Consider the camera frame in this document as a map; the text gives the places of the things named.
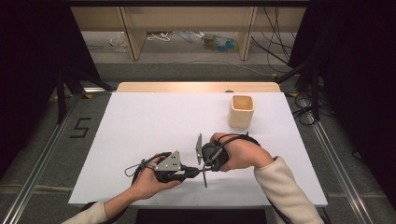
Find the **beige sleeve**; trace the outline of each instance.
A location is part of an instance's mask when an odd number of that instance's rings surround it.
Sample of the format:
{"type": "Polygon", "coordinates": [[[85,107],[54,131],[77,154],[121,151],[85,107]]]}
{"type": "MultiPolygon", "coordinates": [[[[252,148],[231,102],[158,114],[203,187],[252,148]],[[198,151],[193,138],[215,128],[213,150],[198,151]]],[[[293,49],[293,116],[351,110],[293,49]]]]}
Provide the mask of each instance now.
{"type": "Polygon", "coordinates": [[[63,224],[102,223],[107,221],[104,203],[95,203],[89,209],[67,219],[63,224]]]}
{"type": "MultiPolygon", "coordinates": [[[[274,162],[254,170],[257,181],[268,199],[293,224],[323,223],[315,206],[294,180],[294,176],[285,161],[278,157],[274,162]]],[[[276,214],[277,223],[283,223],[276,214]]]]}

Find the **black cable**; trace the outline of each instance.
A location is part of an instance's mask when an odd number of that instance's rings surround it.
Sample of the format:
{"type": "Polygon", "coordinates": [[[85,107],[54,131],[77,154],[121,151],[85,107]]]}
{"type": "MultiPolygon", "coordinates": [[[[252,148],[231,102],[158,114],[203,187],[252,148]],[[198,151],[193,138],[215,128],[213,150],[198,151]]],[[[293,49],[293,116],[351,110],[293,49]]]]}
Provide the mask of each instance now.
{"type": "Polygon", "coordinates": [[[277,37],[277,39],[279,40],[281,46],[282,46],[282,50],[283,50],[283,53],[285,54],[285,57],[286,57],[287,60],[288,60],[290,56],[289,56],[289,54],[286,52],[286,50],[285,50],[285,48],[284,48],[284,45],[283,45],[283,42],[282,42],[282,38],[280,37],[279,22],[278,22],[279,7],[276,7],[276,10],[275,10],[275,15],[276,15],[275,24],[272,23],[272,21],[271,21],[269,15],[268,15],[268,13],[267,13],[267,10],[266,10],[265,8],[264,8],[264,12],[265,12],[265,15],[266,15],[268,21],[270,22],[270,25],[271,25],[272,30],[273,30],[273,35],[272,35],[272,37],[271,37],[271,42],[270,42],[270,44],[271,44],[272,42],[274,42],[274,41],[273,41],[273,38],[274,38],[274,35],[275,35],[275,36],[277,37]]]}
{"type": "Polygon", "coordinates": [[[208,163],[209,161],[205,161],[205,163],[204,163],[204,168],[202,169],[203,171],[202,171],[202,175],[203,175],[203,177],[204,177],[204,184],[205,184],[205,188],[207,188],[207,182],[206,182],[206,169],[205,169],[205,167],[206,167],[206,165],[207,165],[207,163],[208,163]]]}
{"type": "Polygon", "coordinates": [[[299,107],[300,109],[291,112],[291,114],[293,115],[294,119],[297,119],[297,118],[298,118],[299,122],[300,122],[301,124],[303,124],[304,126],[313,125],[313,124],[316,122],[316,120],[315,120],[315,118],[313,117],[313,113],[312,113],[312,111],[311,111],[311,110],[312,110],[311,101],[310,101],[307,97],[302,97],[302,98],[299,98],[299,97],[300,97],[300,93],[297,94],[297,96],[294,98],[294,103],[290,105],[290,109],[291,109],[294,105],[296,105],[296,106],[299,107]],[[300,105],[300,104],[299,104],[300,101],[305,101],[304,105],[300,105]],[[304,121],[303,121],[303,117],[304,117],[304,116],[308,117],[308,119],[309,119],[309,117],[311,117],[312,121],[310,121],[310,122],[304,122],[304,121]]]}
{"type": "Polygon", "coordinates": [[[137,176],[138,176],[139,173],[143,170],[143,168],[146,167],[146,165],[148,165],[151,161],[153,161],[153,160],[156,159],[156,158],[159,158],[159,157],[162,157],[162,156],[168,156],[169,154],[170,154],[170,152],[163,152],[163,153],[160,153],[160,154],[157,154],[157,155],[151,157],[151,158],[148,159],[148,160],[142,160],[139,164],[133,165],[133,166],[130,166],[130,167],[126,168],[125,171],[124,171],[124,173],[125,173],[125,175],[128,176],[128,177],[133,176],[134,178],[133,178],[133,180],[132,180],[132,183],[134,183],[134,182],[136,181],[136,179],[137,179],[137,176]],[[127,174],[127,171],[128,171],[129,169],[131,169],[131,168],[136,167],[136,166],[138,166],[138,167],[136,168],[136,170],[134,171],[134,173],[131,174],[131,175],[128,175],[128,174],[127,174]]]}
{"type": "Polygon", "coordinates": [[[285,60],[281,59],[279,56],[276,56],[273,52],[271,52],[269,49],[266,49],[265,47],[263,47],[262,45],[260,45],[254,38],[253,36],[251,37],[251,39],[259,46],[259,48],[265,50],[265,52],[271,54],[272,56],[276,57],[278,60],[280,60],[282,63],[284,64],[288,64],[288,62],[286,62],[285,60]]]}
{"type": "Polygon", "coordinates": [[[270,41],[270,42],[272,42],[273,44],[275,44],[275,45],[279,45],[279,46],[283,46],[283,47],[288,48],[288,49],[292,49],[291,46],[282,45],[282,44],[277,43],[277,42],[275,42],[275,41],[273,41],[273,40],[270,40],[270,39],[264,34],[264,32],[262,32],[262,36],[263,36],[265,39],[267,39],[268,41],[270,41]]]}
{"type": "MultiPolygon", "coordinates": [[[[270,44],[268,45],[268,49],[269,48],[271,48],[271,43],[272,43],[272,40],[270,41],[270,44]]],[[[276,71],[276,72],[278,72],[278,73],[287,73],[287,72],[285,72],[285,71],[280,71],[280,70],[277,70],[277,69],[275,69],[271,64],[270,64],[270,59],[269,59],[269,57],[268,57],[268,55],[269,54],[267,54],[267,63],[268,63],[268,65],[270,66],[270,68],[271,69],[273,69],[274,71],[276,71]]]]}
{"type": "Polygon", "coordinates": [[[279,215],[279,217],[283,220],[283,222],[285,224],[292,224],[292,222],[290,221],[290,219],[288,217],[286,217],[272,202],[271,200],[267,197],[268,202],[272,205],[272,207],[274,208],[274,210],[276,211],[276,213],[279,215]]]}
{"type": "Polygon", "coordinates": [[[324,213],[324,217],[323,216],[320,216],[320,217],[323,219],[323,222],[325,224],[332,224],[332,222],[330,221],[329,214],[327,214],[326,209],[324,207],[322,207],[322,211],[324,213]]]}

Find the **white tabletop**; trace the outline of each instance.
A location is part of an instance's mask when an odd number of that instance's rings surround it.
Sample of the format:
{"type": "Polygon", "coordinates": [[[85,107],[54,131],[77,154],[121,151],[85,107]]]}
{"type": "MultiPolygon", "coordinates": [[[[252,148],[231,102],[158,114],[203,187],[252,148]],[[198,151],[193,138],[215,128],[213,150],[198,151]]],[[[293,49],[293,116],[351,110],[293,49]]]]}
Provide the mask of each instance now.
{"type": "MultiPolygon", "coordinates": [[[[250,127],[245,130],[228,126],[232,94],[236,93],[113,93],[69,203],[104,201],[121,193],[132,181],[124,170],[156,153],[178,150],[183,164],[201,168],[195,154],[199,133],[204,144],[215,132],[249,131],[273,156],[286,161],[314,205],[327,205],[284,94],[243,93],[252,96],[255,104],[250,127]]],[[[259,208],[270,205],[252,168],[207,172],[206,178],[207,189],[200,174],[133,206],[259,208]]]]}

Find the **gray floor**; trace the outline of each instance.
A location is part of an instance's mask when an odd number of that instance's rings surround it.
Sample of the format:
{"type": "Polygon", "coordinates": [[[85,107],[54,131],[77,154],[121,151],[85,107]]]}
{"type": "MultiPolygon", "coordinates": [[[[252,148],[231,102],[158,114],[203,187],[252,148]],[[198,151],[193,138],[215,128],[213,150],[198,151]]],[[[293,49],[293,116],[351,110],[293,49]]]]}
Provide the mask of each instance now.
{"type": "MultiPolygon", "coordinates": [[[[233,34],[230,33],[222,33],[222,35],[233,38],[233,34]]],[[[193,35],[191,36],[193,43],[186,42],[178,35],[169,35],[171,39],[169,42],[146,41],[140,59],[132,62],[129,53],[114,52],[114,47],[110,46],[110,38],[115,36],[114,33],[84,33],[102,80],[115,87],[122,81],[134,80],[271,81],[272,74],[281,74],[274,71],[268,63],[277,70],[290,70],[272,56],[267,61],[267,54],[254,43],[250,46],[247,61],[240,61],[236,51],[217,52],[205,46],[193,35]]],[[[263,46],[268,47],[269,43],[262,34],[254,34],[254,37],[263,46]]],[[[291,34],[282,34],[282,40],[286,45],[293,44],[291,34]]],[[[275,48],[273,45],[271,49],[276,55],[284,58],[281,48],[275,48]]],[[[293,92],[294,81],[295,78],[291,78],[282,84],[281,89],[293,92]]],[[[86,87],[93,87],[91,83],[83,84],[86,87]]],[[[24,208],[19,223],[60,223],[78,212],[79,208],[67,203],[68,198],[90,150],[109,98],[110,93],[95,93],[88,99],[73,96],[67,100],[69,105],[73,102],[77,103],[64,126],[62,136],[51,154],[44,173],[35,186],[32,197],[24,208]],[[72,135],[83,134],[82,130],[75,130],[81,118],[89,118],[80,122],[80,126],[88,127],[89,130],[84,138],[71,138],[72,135]]],[[[325,96],[321,96],[320,99],[322,104],[326,104],[325,96]]],[[[296,110],[294,98],[288,97],[288,101],[291,111],[296,110]]],[[[354,147],[337,117],[332,114],[331,108],[323,107],[320,112],[321,121],[318,124],[329,137],[350,181],[362,198],[372,223],[396,223],[395,210],[364,162],[352,155],[354,147]]],[[[29,144],[20,152],[0,181],[0,217],[5,217],[21,186],[34,168],[55,129],[56,120],[57,102],[54,95],[49,99],[48,109],[37,125],[29,144]]],[[[322,215],[327,214],[332,223],[360,223],[353,211],[354,206],[348,201],[325,149],[317,137],[315,127],[302,125],[298,120],[296,124],[319,182],[328,197],[329,205],[324,209],[319,208],[319,212],[322,215]]],[[[267,215],[268,222],[273,223],[274,218],[270,210],[267,215]]],[[[135,216],[136,210],[129,209],[119,223],[134,223],[135,216]]]]}

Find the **floor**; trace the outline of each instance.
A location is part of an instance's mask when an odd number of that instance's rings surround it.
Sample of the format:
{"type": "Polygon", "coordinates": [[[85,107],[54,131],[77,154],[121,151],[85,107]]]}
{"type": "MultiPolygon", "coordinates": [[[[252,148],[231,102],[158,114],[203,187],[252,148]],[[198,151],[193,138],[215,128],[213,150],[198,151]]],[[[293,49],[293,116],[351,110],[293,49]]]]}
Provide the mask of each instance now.
{"type": "MultiPolygon", "coordinates": [[[[233,33],[217,35],[234,38],[233,33]]],[[[270,42],[264,36],[271,38],[271,35],[272,33],[255,33],[253,36],[259,44],[268,48],[270,42]]],[[[292,47],[294,35],[282,33],[282,43],[292,47]]],[[[167,78],[174,74],[182,74],[180,69],[190,69],[186,70],[190,73],[198,68],[203,69],[202,78],[216,75],[221,78],[224,73],[230,73],[226,79],[233,79],[237,78],[233,77],[233,73],[236,73],[246,80],[258,77],[260,80],[268,81],[275,76],[281,76],[281,72],[290,70],[276,57],[267,56],[268,54],[253,42],[247,60],[241,61],[237,51],[228,49],[219,52],[211,46],[206,46],[196,35],[168,34],[170,41],[155,37],[147,40],[139,60],[133,62],[128,52],[116,52],[116,47],[111,45],[117,40],[117,33],[83,33],[83,36],[102,80],[112,86],[138,76],[138,80],[167,78]],[[140,69],[140,75],[135,75],[136,72],[125,72],[132,67],[140,69]]],[[[279,45],[271,43],[270,50],[282,60],[287,60],[279,45]]],[[[282,91],[293,93],[296,78],[298,77],[283,83],[282,91]]],[[[91,83],[83,82],[83,85],[87,88],[94,87],[91,83]]],[[[67,201],[110,98],[109,92],[94,89],[90,91],[96,92],[88,97],[67,94],[70,113],[62,127],[55,125],[56,95],[49,99],[48,110],[37,125],[29,144],[0,180],[2,219],[6,218],[7,211],[13,208],[12,206],[18,206],[22,211],[15,216],[19,223],[59,223],[79,211],[78,207],[69,205],[67,201]],[[76,129],[77,123],[81,127],[88,127],[88,131],[84,133],[84,130],[76,129]],[[47,153],[48,157],[42,158],[43,153],[47,153]],[[41,161],[42,169],[36,177],[31,177],[37,161],[41,161]],[[21,190],[26,192],[28,200],[17,198],[21,190]]],[[[305,98],[309,98],[309,92],[297,98],[288,97],[290,110],[296,111],[300,109],[299,106],[308,104],[305,98]]],[[[321,120],[314,125],[306,125],[312,122],[312,117],[308,114],[296,118],[296,125],[329,202],[327,207],[319,208],[319,212],[328,217],[331,223],[396,223],[395,210],[364,162],[353,154],[355,148],[349,142],[331,106],[326,102],[324,93],[320,95],[320,103],[326,106],[320,109],[321,120]]],[[[129,209],[119,223],[134,223],[136,214],[136,210],[129,209]]],[[[274,222],[270,210],[267,212],[267,221],[274,222]]]]}

